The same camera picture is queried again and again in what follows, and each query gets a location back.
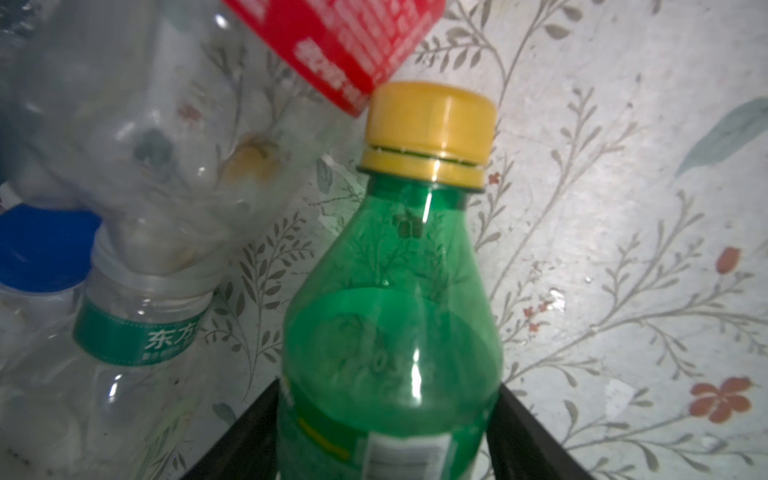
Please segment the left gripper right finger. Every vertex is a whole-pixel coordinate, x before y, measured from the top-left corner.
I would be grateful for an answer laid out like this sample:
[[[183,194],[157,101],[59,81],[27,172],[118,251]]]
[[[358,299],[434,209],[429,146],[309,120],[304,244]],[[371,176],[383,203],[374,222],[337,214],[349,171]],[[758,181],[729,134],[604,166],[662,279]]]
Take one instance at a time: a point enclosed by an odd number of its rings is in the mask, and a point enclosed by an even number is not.
[[[505,385],[499,387],[487,443],[496,479],[592,479]]]

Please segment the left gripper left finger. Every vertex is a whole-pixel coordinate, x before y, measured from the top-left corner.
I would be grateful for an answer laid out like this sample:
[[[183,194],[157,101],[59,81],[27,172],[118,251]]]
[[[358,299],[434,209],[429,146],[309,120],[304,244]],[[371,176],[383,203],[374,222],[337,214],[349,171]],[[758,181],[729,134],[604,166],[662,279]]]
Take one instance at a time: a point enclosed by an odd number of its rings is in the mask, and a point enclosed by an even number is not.
[[[274,380],[182,480],[275,480],[279,392]]]

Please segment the green bottle yellow cap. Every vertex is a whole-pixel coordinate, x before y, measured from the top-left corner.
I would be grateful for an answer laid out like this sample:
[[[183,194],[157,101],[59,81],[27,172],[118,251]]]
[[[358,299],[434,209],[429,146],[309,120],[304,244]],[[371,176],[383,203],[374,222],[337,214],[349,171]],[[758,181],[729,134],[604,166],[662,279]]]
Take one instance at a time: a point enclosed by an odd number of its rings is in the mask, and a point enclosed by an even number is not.
[[[503,351],[466,226],[496,109],[470,91],[373,94],[365,196],[285,316],[284,479],[467,479]]]

